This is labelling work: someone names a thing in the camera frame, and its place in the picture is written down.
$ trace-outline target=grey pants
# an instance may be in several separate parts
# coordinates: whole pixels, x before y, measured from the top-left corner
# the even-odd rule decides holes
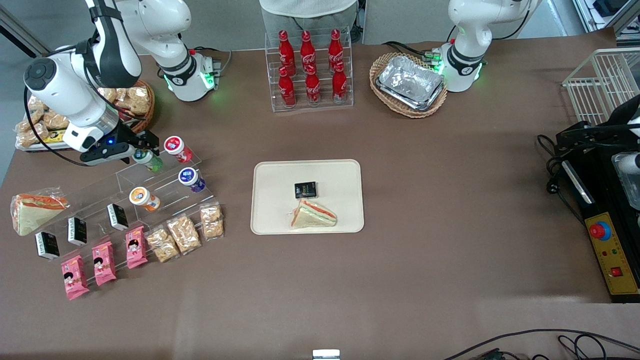
[[[262,9],[262,18],[264,19],[264,27],[267,29],[267,33],[278,33],[280,30],[286,30],[289,36],[291,36],[291,34],[297,34],[302,30],[311,29],[349,28],[349,30],[351,30],[354,21],[356,21],[357,11],[358,2],[356,1],[353,5],[339,13],[320,17],[289,17],[275,15]]]

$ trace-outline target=yogurt bottle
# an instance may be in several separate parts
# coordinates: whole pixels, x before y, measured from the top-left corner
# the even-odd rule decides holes
[[[169,136],[164,141],[164,149],[169,155],[175,156],[179,163],[188,163],[193,157],[193,152],[179,136]]]
[[[192,192],[201,192],[207,186],[204,179],[200,177],[200,173],[192,167],[183,168],[178,174],[178,181],[181,184],[191,188]]]
[[[151,172],[158,172],[162,168],[162,159],[149,150],[136,149],[133,154],[133,160],[139,164],[145,165]]]
[[[129,194],[129,200],[131,204],[142,206],[147,211],[155,211],[160,207],[160,199],[151,195],[149,190],[139,186]]]

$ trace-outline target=white shirt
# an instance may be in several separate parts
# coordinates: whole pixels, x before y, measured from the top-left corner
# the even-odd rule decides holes
[[[260,0],[263,9],[290,17],[320,17],[349,8],[357,0]]]

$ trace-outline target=red cap bottle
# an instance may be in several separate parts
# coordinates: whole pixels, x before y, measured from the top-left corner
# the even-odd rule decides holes
[[[342,43],[340,31],[331,30],[331,43],[329,44],[329,71],[333,74],[333,68],[338,61],[342,61]]]
[[[287,74],[287,67],[281,66],[278,71],[280,71],[278,86],[280,87],[280,95],[284,101],[284,107],[291,109],[296,105],[296,94],[293,89],[293,81],[291,81],[291,78]]]
[[[347,76],[344,74],[344,63],[335,63],[335,73],[333,73],[333,102],[344,104],[347,101]]]
[[[280,62],[287,68],[287,74],[293,76],[296,74],[296,60],[293,57],[293,46],[289,43],[289,36],[284,30],[280,30],[278,33],[280,38]]]
[[[307,86],[307,102],[309,106],[318,106],[320,105],[320,79],[316,75],[315,63],[309,64],[307,71],[307,80],[305,82]]]
[[[300,57],[302,58],[302,69],[308,74],[309,65],[316,65],[316,49],[314,49],[313,44],[311,44],[311,33],[308,30],[302,31]]]

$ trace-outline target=green led light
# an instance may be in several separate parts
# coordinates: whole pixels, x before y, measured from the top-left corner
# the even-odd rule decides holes
[[[216,85],[213,75],[201,72],[200,77],[202,78],[202,81],[204,82],[204,85],[207,87],[207,89],[210,89]]]
[[[169,78],[166,77],[166,75],[164,76],[164,80],[166,81],[167,86],[169,86],[169,90],[173,92],[173,88],[171,87],[171,81],[169,81]]]
[[[480,65],[478,65],[478,71],[476,72],[476,76],[474,77],[474,81],[478,80],[478,78],[480,77],[480,70],[482,69],[482,63],[480,63]]]

